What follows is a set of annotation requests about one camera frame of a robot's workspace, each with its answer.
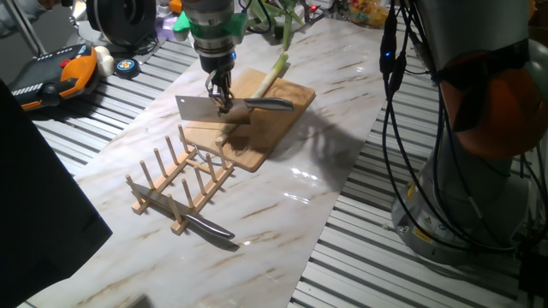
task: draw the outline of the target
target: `wooden cutting board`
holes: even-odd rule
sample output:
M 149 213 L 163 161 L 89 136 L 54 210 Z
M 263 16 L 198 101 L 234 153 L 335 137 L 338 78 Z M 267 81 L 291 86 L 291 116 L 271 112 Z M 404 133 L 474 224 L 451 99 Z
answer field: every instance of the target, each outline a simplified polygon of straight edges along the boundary
M 230 90 L 236 98 L 249 98 L 259 88 L 266 74 L 256 69 L 246 69 L 232 83 Z M 316 96 L 313 89 L 295 83 L 276 79 L 266 92 L 266 98 L 284 98 L 293 102 L 295 111 L 251 111 L 250 125 L 240 125 L 223 146 L 226 159 L 249 172 L 255 172 L 274 151 L 276 145 L 299 119 Z M 215 139 L 225 124 L 192 121 L 184 129 L 190 144 L 201 150 L 218 154 Z

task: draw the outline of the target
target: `knife handle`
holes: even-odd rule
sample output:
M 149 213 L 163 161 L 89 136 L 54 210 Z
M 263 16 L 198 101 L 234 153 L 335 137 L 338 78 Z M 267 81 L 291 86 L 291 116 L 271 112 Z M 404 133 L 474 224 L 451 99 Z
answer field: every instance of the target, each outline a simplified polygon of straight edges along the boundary
M 248 108 L 262 110 L 294 111 L 295 106 L 283 98 L 244 98 Z
M 185 217 L 196 227 L 201 228 L 202 230 L 206 231 L 209 234 L 218 236 L 223 239 L 232 240 L 234 239 L 234 234 L 230 232 L 229 230 L 218 226 L 217 224 L 208 221 L 205 218 L 186 214 Z

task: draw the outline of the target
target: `wire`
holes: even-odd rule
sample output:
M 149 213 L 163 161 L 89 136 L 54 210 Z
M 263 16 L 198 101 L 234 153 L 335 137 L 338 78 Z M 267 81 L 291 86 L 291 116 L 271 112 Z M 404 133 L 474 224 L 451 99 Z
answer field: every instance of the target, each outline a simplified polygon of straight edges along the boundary
M 414 26 L 417 28 L 417 30 L 419 30 L 420 39 L 422 40 L 423 44 L 429 45 L 422 24 L 420 23 L 419 13 L 417 12 L 417 3 L 415 2 L 415 0 L 409 0 L 409 4 L 411 6 L 411 19 L 414 23 Z
M 542 155 L 540 154 L 540 144 L 537 145 L 537 158 L 539 159 L 540 166 L 540 180 L 542 181 L 542 186 L 546 187 L 546 178 L 545 178 L 545 167 L 543 166 Z
M 134 50 L 111 52 L 110 54 L 113 57 L 117 57 L 119 60 L 123 60 L 123 58 L 132 57 L 132 56 L 144 56 L 153 52 L 158 47 L 158 44 L 160 44 L 158 36 L 153 35 L 143 40 L 140 46 L 138 46 L 138 48 Z
M 388 89 L 388 80 L 387 79 L 384 79 L 384 87 L 386 89 Z M 400 194 L 400 191 L 397 188 L 396 181 L 394 179 L 394 175 L 392 174 L 392 168 L 390 166 L 390 159 L 388 158 L 388 148 L 386 146 L 388 121 L 389 121 L 390 114 L 393 113 L 393 111 L 394 111 L 393 107 L 392 107 L 392 99 L 393 99 L 393 93 L 390 93 L 390 95 L 388 96 L 388 99 L 387 99 L 386 113 L 384 114 L 383 133 L 382 133 L 383 156 L 384 156 L 384 163 L 386 164 L 386 171 L 388 172 L 388 177 L 390 178 L 390 184 L 392 185 L 392 188 L 394 189 L 394 192 L 396 193 L 396 197 L 397 197 L 398 201 L 400 202 L 400 205 L 402 206 L 403 211 L 405 211 L 405 214 L 407 215 L 407 217 L 409 218 L 411 223 L 414 225 L 414 227 L 419 229 L 419 231 L 421 231 L 421 233 L 423 233 L 425 236 L 427 236 L 428 238 L 430 238 L 434 242 L 436 242 L 440 245 L 443 245 L 443 246 L 447 246 L 449 248 L 457 249 L 459 251 L 470 251 L 466 247 L 455 246 L 455 245 L 446 243 L 442 240 L 439 240 L 439 239 L 433 237 L 429 232 L 424 230 L 419 225 L 419 223 L 414 219 L 413 215 L 409 211 L 408 207 L 405 205 L 405 202 L 403 201 L 402 195 Z
M 545 206 L 545 217 L 548 217 L 548 206 L 547 206 L 548 205 L 548 191 L 546 189 L 546 185 L 541 187 L 541 184 L 539 182 L 539 178 L 533 172 L 533 169 L 531 169 L 531 166 L 529 166 L 529 164 L 527 163 L 527 160 L 525 158 L 525 154 L 521 154 L 521 159 L 526 161 L 525 167 L 527 168 L 527 170 L 531 174 L 531 177 L 533 178 L 534 182 L 537 184 L 537 187 L 539 188 L 540 197 L 542 198 L 542 201 L 543 201 L 544 206 Z M 544 172 L 542 163 L 540 163 L 540 167 L 541 167 L 540 171 Z M 525 246 L 526 248 L 529 248 L 529 249 L 535 247 L 538 243 L 540 243 L 540 241 L 542 239 L 544 239 L 544 237 L 546 236 L 546 232 L 548 232 L 548 222 L 545 222 L 545 225 L 542 227 L 542 229 L 540 229 L 540 231 L 530 240 L 529 243 L 523 243 L 522 245 Z
M 451 154 L 452 154 L 452 157 L 453 157 L 453 162 L 455 164 L 455 167 L 456 167 L 456 171 L 457 171 L 457 174 L 459 175 L 459 179 L 461 180 L 461 184 L 464 188 L 464 191 L 465 193 L 467 194 L 467 197 L 468 199 L 470 200 L 470 203 L 473 202 L 474 200 L 474 196 L 472 195 L 472 191 L 470 190 L 470 188 L 468 187 L 465 179 L 464 179 L 464 175 L 462 173 L 462 169 L 459 165 L 459 162 L 458 162 L 458 159 L 457 159 L 457 156 L 456 156 L 456 151 L 455 151 L 455 143 L 454 143 L 454 140 L 453 140 L 453 132 L 451 130 L 451 125 L 450 125 L 450 122 L 449 122 L 449 117 L 447 116 L 447 109 L 445 108 L 445 103 L 444 103 L 444 96 L 442 95 L 441 91 L 439 92 L 439 103 L 440 103 L 440 107 L 443 108 L 443 112 L 445 113 L 445 126 L 446 126 L 446 129 L 447 129 L 447 135 L 448 135 L 448 139 L 449 139 L 449 142 L 450 142 L 450 149 L 451 149 Z M 435 162 L 434 162 L 434 167 L 436 168 L 437 167 L 437 164 L 438 162 L 436 161 L 436 158 L 435 159 Z M 443 208 L 443 204 L 441 203 L 441 199 L 440 199 L 440 196 L 439 196 L 439 186 L 438 186 L 438 180 L 437 180 L 437 172 L 435 172 L 435 191 L 437 193 L 437 198 L 438 198 L 438 203 L 440 204 L 440 206 L 442 206 Z M 495 240 L 495 242 L 501 246 L 501 247 L 504 247 L 506 246 L 496 235 L 495 235 L 495 232 L 492 230 L 491 226 L 487 223 L 487 221 L 485 220 L 485 218 L 480 214 L 480 210 L 479 209 L 476 209 L 474 208 L 478 214 L 478 218 L 479 218 L 479 221 L 481 222 L 481 224 L 483 224 L 483 226 L 485 227 L 485 229 L 487 230 L 487 233 Z M 468 234 L 466 231 L 464 231 L 463 229 L 459 228 L 459 226 L 457 224 L 455 224 L 454 222 L 451 221 L 451 218 L 450 216 L 447 215 L 447 218 L 448 220 L 453 223 L 455 225 L 455 227 L 462 232 L 463 235 L 467 236 L 469 239 L 475 241 L 475 242 L 478 242 L 480 243 L 477 239 L 475 239 L 474 237 L 472 237 L 472 235 Z M 509 250 L 509 251 L 515 251 L 516 249 L 516 246 L 512 246 L 512 247 L 505 247 L 505 248 L 499 248 L 499 247 L 492 247 L 492 246 L 486 246 L 485 244 L 481 243 L 481 245 L 483 247 L 488 247 L 489 249 L 500 249 L 500 250 Z
M 253 0 L 249 0 L 249 3 L 247 4 L 247 6 L 244 6 L 243 4 L 241 4 L 241 0 L 238 0 L 238 4 L 240 4 L 240 7 L 241 7 L 241 12 L 242 13 L 247 13 L 247 10 L 249 9 L 249 7 L 251 6 L 251 2 Z
M 429 71 L 424 71 L 424 72 L 420 72 L 420 73 L 416 73 L 416 72 L 411 72 L 410 70 L 408 69 L 405 69 L 405 71 L 409 74 L 429 74 L 430 72 Z
M 511 176 L 510 173 L 508 173 L 508 174 L 506 175 L 506 174 L 500 172 L 499 170 L 497 170 L 495 167 L 491 166 L 483 157 L 479 157 L 479 159 L 480 159 L 480 161 L 483 162 L 483 164 L 484 164 L 485 166 L 487 166 L 487 168 L 490 169 L 492 172 L 494 172 L 494 173 L 496 173 L 496 174 L 498 174 L 498 175 L 500 175 L 500 176 L 503 176 L 503 177 L 510 177 L 510 176 Z
M 407 45 L 407 39 L 408 39 L 408 35 L 409 35 L 409 32 L 410 32 L 410 20 L 407 18 L 407 15 L 406 15 L 406 11 L 405 11 L 405 4 L 401 3 L 401 5 L 403 6 L 403 10 L 402 10 L 402 15 L 403 15 L 403 18 L 406 22 L 406 26 L 407 26 L 407 29 L 406 29 L 406 37 L 405 37 L 405 40 L 404 40 L 404 44 L 403 44 L 403 49 L 402 49 L 402 54 L 404 55 L 405 54 L 405 47 Z M 476 246 L 476 250 L 479 250 L 477 248 L 480 248 L 481 251 L 483 252 L 496 252 L 496 253 L 499 253 L 499 252 L 507 252 L 507 251 L 510 251 L 510 250 L 514 250 L 515 248 L 512 247 L 512 248 L 508 248 L 508 249 L 505 249 L 505 248 L 498 248 L 498 247 L 490 247 L 490 246 L 486 246 L 486 245 L 483 245 L 482 243 L 479 243 L 477 240 L 469 240 L 467 238 L 465 238 L 464 236 L 462 236 L 461 234 L 457 233 L 453 228 L 452 228 L 452 225 L 455 225 L 454 223 L 449 224 L 447 223 L 438 213 L 438 211 L 434 208 L 434 206 L 432 205 L 431 201 L 429 200 L 429 198 L 426 196 L 419 180 L 417 179 L 416 175 L 414 174 L 414 171 L 412 169 L 412 166 L 411 166 L 411 163 L 409 162 L 408 160 L 408 157 L 407 157 L 407 153 L 405 152 L 405 149 L 403 147 L 403 144 L 402 144 L 402 140 L 401 140 L 401 137 L 399 135 L 399 132 L 398 132 L 398 129 L 397 129 L 397 125 L 396 125 L 396 116 L 394 114 L 394 111 L 393 111 L 393 107 L 392 107 L 392 99 L 393 99 L 393 95 L 394 93 L 391 92 L 390 90 L 388 90 L 388 87 L 389 87 L 389 82 L 388 82 L 388 75 L 387 74 L 384 74 L 384 86 L 385 86 L 385 90 L 386 90 L 386 93 L 388 94 L 387 95 L 387 98 L 388 98 L 388 106 L 387 106 L 387 110 L 386 110 L 386 116 L 385 116 L 385 124 L 384 124 L 384 130 L 383 130 L 383 147 L 384 147 L 384 151 L 385 151 L 385 161 L 386 161 L 386 167 L 387 167 L 387 170 L 390 170 L 390 162 L 387 160 L 388 159 L 388 153 L 385 149 L 386 147 L 386 129 L 388 127 L 388 119 L 389 117 L 391 118 L 391 121 L 392 121 L 392 127 L 394 129 L 394 134 L 396 136 L 396 141 L 397 141 L 397 144 L 400 148 L 400 152 L 402 153 L 402 157 L 408 167 L 408 170 L 409 170 L 409 173 L 411 174 L 413 180 L 414 180 L 414 184 L 416 186 L 416 188 L 419 190 L 420 192 L 420 195 L 421 197 L 425 200 L 426 204 L 428 205 L 429 209 L 431 210 L 432 214 L 443 224 L 446 226 L 446 228 L 452 232 L 455 236 L 459 237 L 461 240 L 464 240 L 465 242 L 467 242 L 468 244 L 472 245 L 472 246 Z M 443 118 L 441 117 L 443 116 L 443 108 L 441 107 L 440 105 L 440 118 L 438 118 L 438 121 L 440 121 L 438 123 L 438 128 L 441 128 L 442 129 L 442 133 L 443 133 Z M 436 153 L 434 154 L 434 157 L 436 157 L 436 155 L 438 154 L 438 149 L 439 149 L 439 146 L 440 146 L 440 142 L 441 142 L 441 138 L 438 138 L 436 139 L 436 147 L 435 147 L 435 151 Z M 424 235 L 426 235 L 427 237 L 429 237 L 431 240 L 434 240 L 436 241 L 437 243 L 441 244 L 441 245 L 444 245 L 444 246 L 448 246 L 448 247 L 451 247 L 451 248 L 455 248 L 455 249 L 459 249 L 459 250 L 466 250 L 466 251 L 469 251 L 470 249 L 469 248 L 464 248 L 464 247 L 461 247 L 461 246 L 455 246 L 455 245 L 452 245 L 452 244 L 449 244 L 447 242 L 444 242 L 442 240 L 439 240 L 433 236 L 431 236 L 428 232 L 426 232 L 414 219 L 412 216 L 410 216 L 410 213 L 407 209 L 407 206 L 405 205 L 405 203 L 403 202 L 401 196 L 399 195 L 399 191 L 397 190 L 397 186 L 396 186 L 396 183 L 391 175 L 391 171 L 389 171 L 389 177 L 390 177 L 390 182 L 392 182 L 392 186 L 394 187 L 395 191 L 396 191 L 396 195 L 398 196 L 398 199 L 400 201 L 400 203 L 402 204 L 402 208 L 406 211 L 406 214 L 409 216 L 409 218 L 411 219 L 412 223 L 415 225 L 415 227 L 417 229 L 419 229 L 419 231 L 421 231 Z
M 400 8 L 397 10 L 396 17 L 400 15 L 400 13 L 402 12 L 402 8 L 403 6 L 400 5 Z
M 523 159 L 520 157 L 520 178 L 523 179 Z

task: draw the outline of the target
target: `white marble tabletop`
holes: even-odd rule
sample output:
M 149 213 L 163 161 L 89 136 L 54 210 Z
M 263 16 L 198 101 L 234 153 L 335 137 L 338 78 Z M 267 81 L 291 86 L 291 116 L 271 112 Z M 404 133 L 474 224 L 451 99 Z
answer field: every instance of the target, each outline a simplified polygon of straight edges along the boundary
M 152 149 L 167 163 L 167 134 L 182 151 L 174 96 L 204 96 L 196 62 L 139 115 L 76 180 L 112 229 L 106 244 L 71 278 L 29 299 L 45 307 L 125 307 L 146 297 L 152 307 L 284 307 L 384 102 L 378 71 L 382 31 L 324 19 L 297 32 L 284 79 L 317 97 L 256 173 L 236 169 L 202 211 L 236 234 L 232 245 L 189 230 L 148 209 L 134 214 L 125 174 L 146 185 L 139 160 L 160 175 Z M 259 35 L 238 45 L 234 78 L 245 68 L 267 72 L 281 52 Z M 194 172 L 166 188 L 186 200 L 181 178 L 196 194 Z

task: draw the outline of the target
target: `metal grating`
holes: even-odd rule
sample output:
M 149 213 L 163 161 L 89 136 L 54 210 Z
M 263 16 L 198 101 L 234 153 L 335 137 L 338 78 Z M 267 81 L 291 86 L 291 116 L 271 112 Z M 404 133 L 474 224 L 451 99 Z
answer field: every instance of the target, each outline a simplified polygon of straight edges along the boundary
M 167 41 L 134 79 L 101 79 L 92 94 L 29 115 L 65 168 L 76 175 L 197 58 L 188 40 Z
M 408 69 L 424 70 L 413 52 L 408 53 Z M 406 74 L 394 109 L 403 144 L 418 172 L 436 138 L 438 89 L 424 76 Z M 451 267 L 416 255 L 400 240 L 390 218 L 396 195 L 384 166 L 384 112 L 385 106 L 288 307 L 515 306 L 519 261 L 501 256 L 494 263 Z M 388 146 L 396 183 L 405 187 L 411 176 L 390 130 Z M 512 172 L 519 173 L 517 160 Z

